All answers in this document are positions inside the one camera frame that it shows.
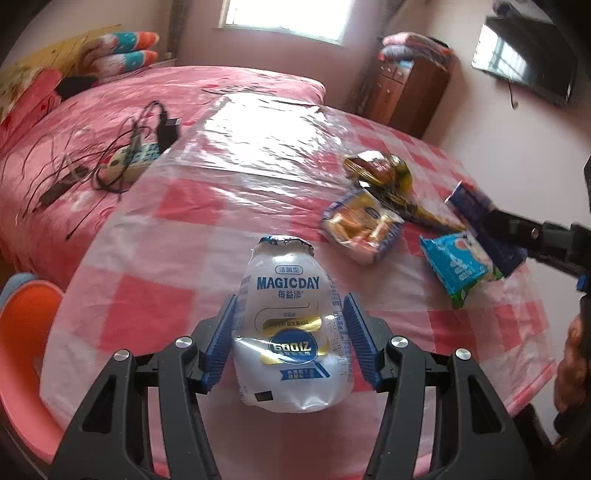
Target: plastic tablecloth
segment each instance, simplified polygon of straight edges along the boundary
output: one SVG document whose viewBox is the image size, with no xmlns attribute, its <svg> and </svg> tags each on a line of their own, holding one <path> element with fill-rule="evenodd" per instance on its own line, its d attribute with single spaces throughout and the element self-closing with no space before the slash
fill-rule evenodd
<svg viewBox="0 0 591 480">
<path fill-rule="evenodd" d="M 41 396 L 67 425 L 109 356 L 158 351 L 213 316 L 237 292 L 250 250 L 262 235 L 287 233 L 313 243 L 341 294 L 355 291 L 369 314 L 421 348 L 468 348 L 510 413 L 520 411 L 554 372 L 548 323 L 527 266 L 479 285 L 452 310 L 410 223 L 392 251 L 361 267 L 326 242 L 322 211 L 350 188 L 342 155 L 367 149 L 405 159 L 414 195 L 455 219 L 443 203 L 461 164 L 422 141 L 325 106 L 241 93 L 223 97 L 126 194 L 76 271 L 51 330 Z M 309 414 L 247 407 L 230 358 L 222 380 L 200 395 L 204 424 L 222 477 L 322 480 L 360 478 L 385 404 L 354 362 L 353 393 Z M 155 460 L 164 459 L 157 402 L 150 427 Z M 417 468 L 424 470 L 434 426 L 427 395 Z"/>
</svg>

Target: drawer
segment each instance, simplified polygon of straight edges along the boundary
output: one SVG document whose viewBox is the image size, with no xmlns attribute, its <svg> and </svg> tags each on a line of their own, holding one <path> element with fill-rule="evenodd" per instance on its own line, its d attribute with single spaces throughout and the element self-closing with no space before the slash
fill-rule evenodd
<svg viewBox="0 0 591 480">
<path fill-rule="evenodd" d="M 408 67 L 401 67 L 400 65 L 394 70 L 392 74 L 392 79 L 396 80 L 398 83 L 406 83 L 408 76 L 410 75 L 411 69 Z"/>
<path fill-rule="evenodd" d="M 384 91 L 380 98 L 381 100 L 381 115 L 379 123 L 388 125 L 390 123 L 390 119 L 392 118 L 392 114 L 394 113 L 394 109 L 398 104 L 398 100 L 402 95 L 402 90 L 404 86 L 395 80 L 387 79 L 384 82 Z"/>
<path fill-rule="evenodd" d="M 378 73 L 380 75 L 384 75 L 385 77 L 388 77 L 389 79 L 393 79 L 394 78 L 394 74 L 396 74 L 396 65 L 392 64 L 392 63 L 387 63 L 385 61 L 379 61 L 378 62 Z"/>
</svg>

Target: blue gripper pad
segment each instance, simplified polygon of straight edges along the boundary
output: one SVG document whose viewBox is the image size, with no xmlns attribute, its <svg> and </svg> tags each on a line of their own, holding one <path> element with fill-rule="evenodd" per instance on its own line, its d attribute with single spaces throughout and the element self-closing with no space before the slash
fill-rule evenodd
<svg viewBox="0 0 591 480">
<path fill-rule="evenodd" d="M 381 349 L 376 347 L 369 333 L 368 326 L 365 323 L 367 316 L 355 294 L 349 293 L 345 297 L 343 302 L 343 316 L 347 323 L 347 329 L 351 343 L 355 349 L 355 355 L 357 355 L 357 361 L 363 373 L 363 379 L 374 390 L 380 390 L 383 382 L 382 375 L 380 374 L 381 363 L 383 363 L 383 347 Z"/>
<path fill-rule="evenodd" d="M 201 382 L 208 392 L 222 379 L 223 367 L 232 348 L 232 321 L 235 309 L 236 297 L 233 296 L 217 314 L 216 319 L 220 320 L 205 350 L 206 371 Z"/>
</svg>

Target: snack package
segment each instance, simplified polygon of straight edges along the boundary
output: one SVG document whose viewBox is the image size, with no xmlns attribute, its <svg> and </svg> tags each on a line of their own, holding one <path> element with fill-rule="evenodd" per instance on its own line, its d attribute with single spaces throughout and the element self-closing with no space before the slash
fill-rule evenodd
<svg viewBox="0 0 591 480">
<path fill-rule="evenodd" d="M 444 235 L 434 240 L 421 237 L 420 242 L 455 309 L 462 308 L 468 292 L 478 282 L 502 278 L 501 272 L 469 232 Z"/>
<path fill-rule="evenodd" d="M 482 245 L 504 277 L 511 275 L 527 258 L 525 248 L 493 239 L 484 227 L 486 214 L 496 208 L 482 191 L 465 181 L 457 184 L 446 204 L 459 218 L 465 218 L 470 231 Z"/>
<path fill-rule="evenodd" d="M 247 405 L 306 413 L 337 404 L 353 388 L 339 293 L 300 238 L 261 238 L 240 285 L 232 336 Z"/>
<path fill-rule="evenodd" d="M 403 223 L 400 215 L 384 208 L 366 190 L 357 189 L 328 207 L 320 230 L 353 260 L 369 265 L 394 244 Z"/>
<path fill-rule="evenodd" d="M 408 193 L 413 187 L 413 176 L 406 162 L 396 155 L 366 150 L 359 155 L 345 155 L 343 166 L 354 180 L 365 180 L 401 193 Z"/>
<path fill-rule="evenodd" d="M 359 155 L 345 155 L 343 166 L 347 177 L 382 203 L 412 223 L 440 233 L 462 232 L 466 228 L 433 215 L 411 199 L 413 175 L 406 162 L 396 155 L 367 150 Z"/>
</svg>

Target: pillow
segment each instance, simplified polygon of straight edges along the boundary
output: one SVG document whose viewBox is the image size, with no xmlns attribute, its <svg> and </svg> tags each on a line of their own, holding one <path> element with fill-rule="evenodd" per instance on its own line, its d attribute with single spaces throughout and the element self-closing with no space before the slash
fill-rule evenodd
<svg viewBox="0 0 591 480">
<path fill-rule="evenodd" d="M 52 95 L 61 81 L 59 70 L 46 68 L 36 74 L 21 72 L 18 75 L 22 82 L 19 83 L 14 79 L 11 83 L 12 88 L 3 89 L 3 98 L 0 100 L 3 105 L 3 120 L 0 122 L 0 151 L 5 150 L 4 147 L 9 141 L 14 144 L 20 140 L 30 127 L 61 101 L 57 95 Z M 26 122 L 27 128 L 20 128 L 23 122 Z M 20 137 L 11 138 L 15 132 Z"/>
<path fill-rule="evenodd" d="M 103 35 L 85 43 L 80 50 L 80 71 L 85 72 L 90 65 L 101 57 L 112 53 L 129 53 L 147 50 L 160 40 L 155 32 L 118 32 Z"/>
<path fill-rule="evenodd" d="M 141 67 L 152 65 L 157 60 L 158 53 L 152 50 L 107 55 L 92 62 L 88 71 L 95 77 L 103 79 L 125 72 L 133 72 Z"/>
</svg>

